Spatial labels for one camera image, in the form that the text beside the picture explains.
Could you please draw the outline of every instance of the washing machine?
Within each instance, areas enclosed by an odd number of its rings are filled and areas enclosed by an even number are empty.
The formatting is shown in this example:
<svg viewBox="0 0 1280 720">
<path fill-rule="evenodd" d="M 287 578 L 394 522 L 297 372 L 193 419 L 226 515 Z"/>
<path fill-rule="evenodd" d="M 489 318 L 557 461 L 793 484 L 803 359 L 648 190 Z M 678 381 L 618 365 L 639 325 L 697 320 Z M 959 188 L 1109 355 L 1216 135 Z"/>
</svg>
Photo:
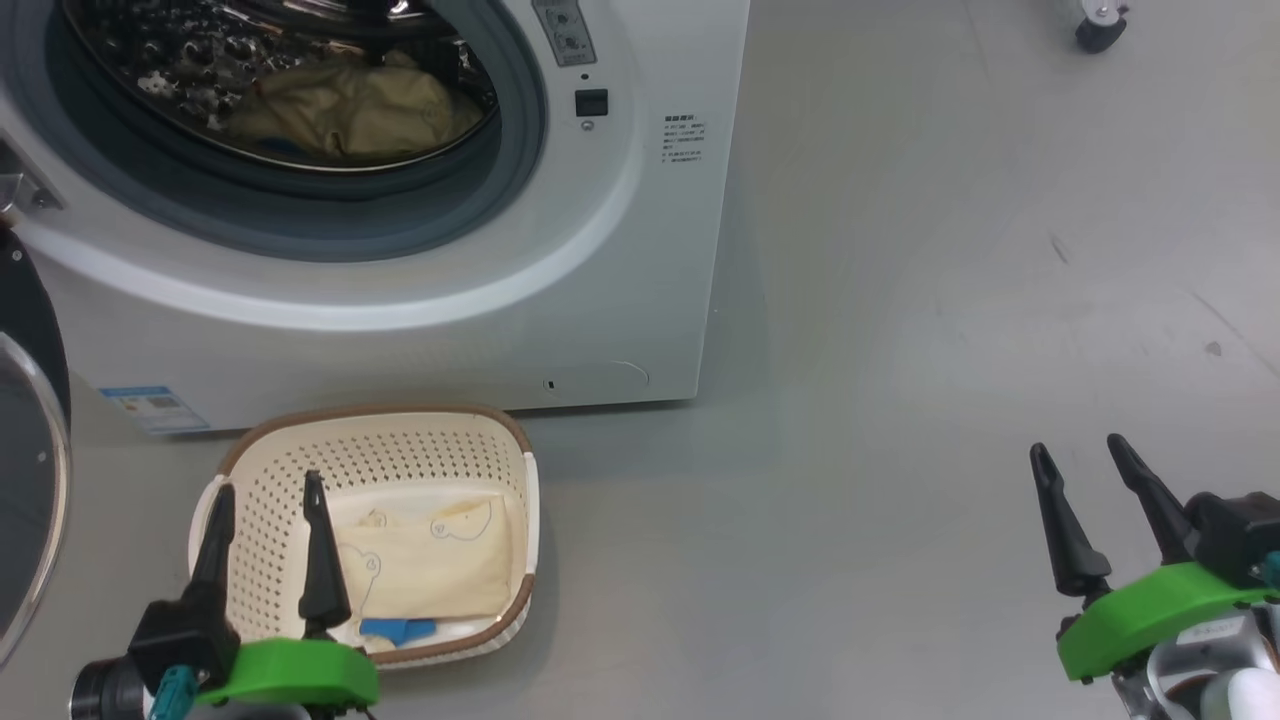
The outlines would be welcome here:
<svg viewBox="0 0 1280 720">
<path fill-rule="evenodd" d="M 746 19 L 748 0 L 9 0 L 0 209 L 70 368 L 147 432 L 690 398 Z M 228 67 L 261 92 L 310 51 L 402 46 L 467 96 L 465 132 L 321 158 L 219 127 L 243 101 Z M 205 87 L 170 72 L 192 61 Z"/>
</svg>

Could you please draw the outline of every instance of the green 3d-printed part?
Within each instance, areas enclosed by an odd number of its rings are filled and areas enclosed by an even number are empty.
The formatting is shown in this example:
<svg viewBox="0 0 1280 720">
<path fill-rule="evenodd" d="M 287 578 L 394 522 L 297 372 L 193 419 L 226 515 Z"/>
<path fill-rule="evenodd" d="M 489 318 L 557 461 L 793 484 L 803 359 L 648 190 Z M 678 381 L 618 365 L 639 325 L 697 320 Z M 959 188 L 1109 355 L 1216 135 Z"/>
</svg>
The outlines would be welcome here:
<svg viewBox="0 0 1280 720">
<path fill-rule="evenodd" d="M 200 705 L 252 703 L 369 707 L 378 703 L 378 669 L 362 653 L 330 641 L 271 638 L 242 644 L 225 685 Z"/>
<path fill-rule="evenodd" d="M 1071 680 L 1101 678 L 1120 661 L 1275 591 L 1234 588 L 1198 562 L 1165 565 L 1097 600 L 1057 641 Z"/>
</svg>

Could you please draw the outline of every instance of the plastic basket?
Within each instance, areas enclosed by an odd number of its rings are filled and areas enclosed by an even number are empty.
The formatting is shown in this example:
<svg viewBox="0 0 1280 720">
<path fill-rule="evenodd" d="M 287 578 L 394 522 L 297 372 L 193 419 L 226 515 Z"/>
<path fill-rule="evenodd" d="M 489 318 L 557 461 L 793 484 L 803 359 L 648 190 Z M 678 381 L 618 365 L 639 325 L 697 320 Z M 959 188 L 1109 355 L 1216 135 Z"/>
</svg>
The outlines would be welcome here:
<svg viewBox="0 0 1280 720">
<path fill-rule="evenodd" d="M 380 670 L 452 662 L 507 644 L 529 614 L 538 568 L 538 465 L 524 432 L 504 413 L 468 406 L 362 406 L 271 420 L 227 455 L 196 506 L 188 569 L 215 491 L 236 487 L 236 539 L 228 560 L 227 616 L 244 642 L 302 637 L 297 614 L 310 530 L 302 479 L 316 469 L 334 524 L 367 512 L 376 498 L 412 507 L 449 496 L 493 493 L 511 523 L 511 601 L 498 616 L 442 620 L 429 638 L 372 652 Z M 348 625 L 334 638 L 360 644 Z"/>
</svg>

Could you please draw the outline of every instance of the caster wheel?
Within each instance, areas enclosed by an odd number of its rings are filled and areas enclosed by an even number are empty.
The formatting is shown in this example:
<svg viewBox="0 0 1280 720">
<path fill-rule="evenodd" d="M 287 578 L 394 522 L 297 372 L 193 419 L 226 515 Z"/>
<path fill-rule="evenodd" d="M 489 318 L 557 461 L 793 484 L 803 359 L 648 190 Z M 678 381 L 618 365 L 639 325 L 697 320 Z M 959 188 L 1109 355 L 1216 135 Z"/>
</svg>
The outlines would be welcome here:
<svg viewBox="0 0 1280 720">
<path fill-rule="evenodd" d="M 1075 44 L 1089 55 L 1097 55 L 1115 45 L 1115 41 L 1124 32 L 1126 24 L 1124 18 L 1108 26 L 1100 26 L 1089 19 L 1080 20 L 1080 24 L 1075 28 Z"/>
</svg>

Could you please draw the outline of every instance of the brown basket rim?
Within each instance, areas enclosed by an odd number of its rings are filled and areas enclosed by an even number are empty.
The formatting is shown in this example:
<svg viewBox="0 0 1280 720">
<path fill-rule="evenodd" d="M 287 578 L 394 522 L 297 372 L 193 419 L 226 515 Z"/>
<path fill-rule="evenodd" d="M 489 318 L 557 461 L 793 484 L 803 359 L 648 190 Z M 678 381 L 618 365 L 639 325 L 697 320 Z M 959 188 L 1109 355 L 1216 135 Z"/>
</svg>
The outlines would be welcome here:
<svg viewBox="0 0 1280 720">
<path fill-rule="evenodd" d="M 325 420 L 339 420 L 343 418 L 360 418 L 364 415 L 399 415 L 404 413 L 453 413 L 457 415 L 481 415 L 489 418 L 490 420 L 497 420 L 507 428 L 507 430 L 515 436 L 516 445 L 520 446 L 521 452 L 534 451 L 532 446 L 529 445 L 529 437 L 525 436 L 524 428 L 521 428 L 511 415 L 494 407 L 486 407 L 483 405 L 348 405 L 343 407 L 307 410 L 306 413 L 282 415 L 257 425 L 244 433 L 238 441 L 236 441 L 236 445 L 227 451 L 221 465 L 218 466 L 218 471 L 223 475 L 229 475 L 236 464 L 239 462 L 241 456 L 243 456 L 253 443 L 276 430 L 283 430 L 296 425 L 306 425 L 310 423 L 321 423 Z"/>
<path fill-rule="evenodd" d="M 521 428 L 516 420 L 503 413 L 502 410 L 494 407 L 486 407 L 483 405 L 396 405 L 396 404 L 376 404 L 376 405 L 348 405 L 342 407 L 329 407 L 324 410 L 308 410 L 306 413 L 294 413 L 292 415 L 282 415 L 274 418 L 257 425 L 250 432 L 244 433 L 227 455 L 223 457 L 223 462 L 218 466 L 218 473 L 223 475 L 230 475 L 232 469 L 239 462 L 239 459 L 253 446 L 257 441 L 265 438 L 266 436 L 283 430 L 285 428 L 292 428 L 296 425 L 305 425 L 310 423 L 320 423 L 324 420 L 338 420 L 342 418 L 357 418 L 364 415 L 399 415 L 404 413 L 453 413 L 465 415 L 481 415 L 489 418 L 490 420 L 497 420 L 502 424 L 511 434 L 516 438 L 516 445 L 520 446 L 522 452 L 532 452 L 532 446 L 529 445 L 529 437 L 525 434 L 524 428 Z M 392 665 L 403 662 L 415 662 L 421 660 L 429 660 L 431 657 L 438 657 L 442 655 L 451 655 L 454 652 L 462 652 L 480 647 L 511 626 L 516 621 L 516 618 L 524 611 L 525 606 L 529 605 L 529 598 L 534 593 L 534 574 L 529 573 L 525 579 L 520 583 L 520 591 L 516 592 L 516 600 L 512 601 L 511 606 L 506 612 L 502 614 L 502 620 L 489 625 L 484 630 L 467 635 L 465 638 L 458 638 L 456 641 L 449 641 L 447 643 L 431 644 L 426 647 L 413 647 L 406 650 L 393 650 L 387 652 L 375 652 L 369 656 L 374 661 L 374 665 Z"/>
</svg>

